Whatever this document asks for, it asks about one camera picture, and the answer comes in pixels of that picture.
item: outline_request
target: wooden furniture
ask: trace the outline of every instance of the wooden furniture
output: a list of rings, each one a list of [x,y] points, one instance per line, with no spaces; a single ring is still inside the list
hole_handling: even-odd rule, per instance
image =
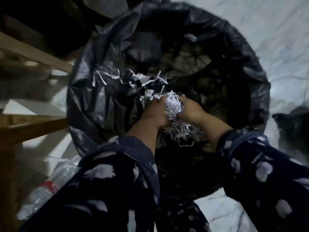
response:
[[[0,50],[38,62],[41,68],[50,67],[70,73],[73,67],[65,61],[1,32]],[[14,65],[16,62],[4,63]],[[64,117],[3,115],[0,111],[0,231],[12,232],[18,229],[14,145],[64,128],[67,128],[67,120]]]

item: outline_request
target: plastic bottle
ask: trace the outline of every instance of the plastic bottle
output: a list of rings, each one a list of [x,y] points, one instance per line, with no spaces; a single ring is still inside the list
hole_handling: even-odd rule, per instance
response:
[[[56,192],[59,191],[75,174],[81,157],[76,155],[68,160],[62,168],[55,170],[52,175],[39,187],[31,191],[28,204],[24,204],[17,214],[19,220],[29,218],[35,211],[40,209]]]

